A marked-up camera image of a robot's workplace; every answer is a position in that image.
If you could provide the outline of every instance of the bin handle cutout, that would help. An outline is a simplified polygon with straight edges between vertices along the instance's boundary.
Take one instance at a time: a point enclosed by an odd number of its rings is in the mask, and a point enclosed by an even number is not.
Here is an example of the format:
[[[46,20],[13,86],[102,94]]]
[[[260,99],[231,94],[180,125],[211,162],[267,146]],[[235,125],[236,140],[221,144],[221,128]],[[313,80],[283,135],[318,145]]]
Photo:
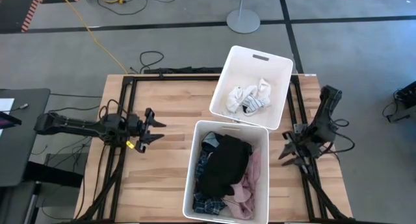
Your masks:
[[[232,127],[222,127],[223,129],[226,129],[226,130],[233,130],[233,131],[239,131],[240,129],[235,129],[235,128],[232,128]]]
[[[260,59],[260,60],[264,60],[266,62],[268,61],[268,58],[263,57],[263,56],[260,56],[260,55],[253,55],[253,58]]]
[[[228,221],[228,222],[235,222],[235,221],[232,221],[232,220],[225,220],[225,219],[218,219],[218,218],[213,218],[213,220],[216,220],[216,221]]]

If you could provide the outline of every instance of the clothes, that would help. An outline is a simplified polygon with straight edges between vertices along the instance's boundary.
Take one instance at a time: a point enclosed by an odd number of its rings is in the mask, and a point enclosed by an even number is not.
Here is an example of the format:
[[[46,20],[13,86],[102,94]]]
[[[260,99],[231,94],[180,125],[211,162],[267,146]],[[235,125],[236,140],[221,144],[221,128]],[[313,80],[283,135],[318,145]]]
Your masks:
[[[195,169],[195,178],[198,182],[199,177],[203,173],[206,163],[208,162],[208,158],[216,150],[219,146],[219,139],[223,136],[210,132],[207,136],[202,140],[202,150],[200,157],[198,159],[198,163]],[[204,194],[199,191],[198,187],[195,187],[194,190],[194,204],[192,208],[196,213],[199,214],[215,214],[219,215],[220,211],[226,207],[226,204],[221,200],[221,198],[212,198],[205,196]]]
[[[229,135],[223,136],[218,142],[196,186],[206,196],[222,198],[234,195],[230,185],[240,182],[245,174],[252,146]]]
[[[260,177],[261,151],[256,149],[247,165],[246,173],[238,184],[231,187],[234,196],[226,195],[223,202],[229,207],[234,218],[252,219],[254,212],[254,192]]]
[[[260,79],[257,86],[251,85],[247,88],[234,87],[228,94],[226,107],[228,111],[235,114],[242,105],[244,115],[251,116],[260,108],[270,105],[270,92],[271,86],[264,79]]]
[[[234,89],[228,94],[226,106],[228,111],[236,113],[238,107],[241,106],[242,102],[248,95],[257,95],[257,86],[251,85],[247,88],[241,88],[240,86],[234,87]]]

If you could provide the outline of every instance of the laundry basket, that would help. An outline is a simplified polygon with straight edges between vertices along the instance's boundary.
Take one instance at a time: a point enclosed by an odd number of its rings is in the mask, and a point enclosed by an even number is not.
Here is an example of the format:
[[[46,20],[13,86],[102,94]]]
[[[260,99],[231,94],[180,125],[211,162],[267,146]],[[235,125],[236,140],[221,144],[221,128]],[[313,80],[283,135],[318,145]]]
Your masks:
[[[279,127],[287,89],[293,68],[292,60],[276,55],[233,46],[216,85],[209,110],[215,116],[266,127],[273,131]],[[271,86],[270,106],[252,116],[229,113],[226,108],[228,94],[236,86],[257,85],[264,78]]]
[[[242,220],[234,218],[228,207],[225,207],[220,215],[199,214],[192,209],[194,203],[195,169],[201,152],[202,139],[209,133],[215,132],[221,135],[230,135],[239,138],[252,145],[253,150],[261,149],[261,171],[255,191],[255,209],[253,219]],[[215,121],[199,121],[195,126],[190,160],[188,167],[187,183],[183,200],[183,215],[190,219],[210,221],[217,223],[241,223],[241,224],[267,224],[268,223],[268,131],[264,127],[242,125],[236,123],[221,123]]]

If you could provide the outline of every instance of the wooden tabletop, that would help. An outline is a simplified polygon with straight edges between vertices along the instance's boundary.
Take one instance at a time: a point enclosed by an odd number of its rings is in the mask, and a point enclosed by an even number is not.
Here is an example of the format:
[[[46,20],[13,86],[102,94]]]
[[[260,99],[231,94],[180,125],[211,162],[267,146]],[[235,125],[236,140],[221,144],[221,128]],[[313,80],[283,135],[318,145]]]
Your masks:
[[[109,99],[119,99],[122,79],[123,75],[107,77],[101,105],[107,104]],[[299,80],[308,122],[311,122],[320,103],[318,79],[314,75],[299,75]],[[127,150],[116,221],[195,222],[182,214],[183,194],[196,122],[225,121],[212,117],[209,112],[215,87],[216,81],[138,82],[134,112],[142,117],[146,107],[151,107],[156,114],[155,119],[167,124],[167,127],[151,129],[152,133],[163,133],[165,137],[153,142],[146,149],[146,153]],[[294,95],[294,105],[296,117],[300,122],[296,95]],[[116,105],[110,106],[110,112],[116,112]],[[308,220],[299,169],[296,166],[282,167],[282,161],[278,160],[285,145],[281,134],[289,130],[292,130],[292,126],[286,104],[279,129],[270,134],[270,222]],[[85,197],[81,214],[93,200],[102,149],[103,142],[94,138],[86,164]],[[108,153],[109,147],[106,147],[97,193],[101,190]],[[317,164],[324,191],[343,214],[352,216],[341,168],[335,156],[324,155],[318,159]],[[313,189],[311,191],[315,215],[319,217],[316,195]],[[80,189],[75,213],[79,210],[82,196],[83,190]],[[107,197],[104,217],[109,216],[112,190]]]

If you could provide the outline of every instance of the pink fabric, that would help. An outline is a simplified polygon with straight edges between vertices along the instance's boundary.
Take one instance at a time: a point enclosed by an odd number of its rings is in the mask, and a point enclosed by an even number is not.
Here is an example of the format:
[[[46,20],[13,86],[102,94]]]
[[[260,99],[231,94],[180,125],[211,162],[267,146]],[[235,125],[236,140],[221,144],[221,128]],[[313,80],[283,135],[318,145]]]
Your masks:
[[[238,184],[233,184],[234,195],[226,195],[223,202],[228,206],[234,218],[252,219],[254,211],[255,185],[260,177],[261,153],[256,149],[251,155],[246,173]]]

